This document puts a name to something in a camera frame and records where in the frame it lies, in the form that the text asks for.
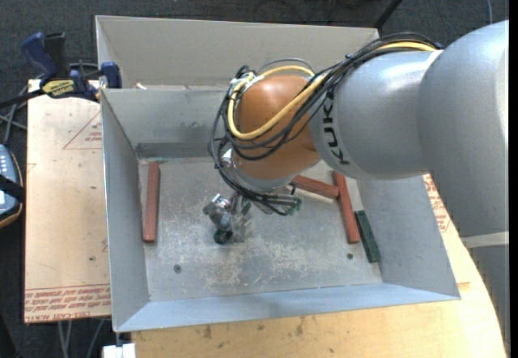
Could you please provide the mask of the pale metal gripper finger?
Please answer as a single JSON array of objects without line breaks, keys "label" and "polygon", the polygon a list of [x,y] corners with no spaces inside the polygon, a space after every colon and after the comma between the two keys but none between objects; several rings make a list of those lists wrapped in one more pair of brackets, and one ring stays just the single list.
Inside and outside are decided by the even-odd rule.
[{"label": "pale metal gripper finger", "polygon": [[210,221],[221,232],[231,232],[233,229],[231,201],[224,198],[221,194],[216,194],[209,203],[207,203],[202,213],[210,218]]},{"label": "pale metal gripper finger", "polygon": [[236,226],[234,227],[234,240],[244,242],[248,225],[252,219],[252,203],[246,202],[240,206],[236,215]]}]

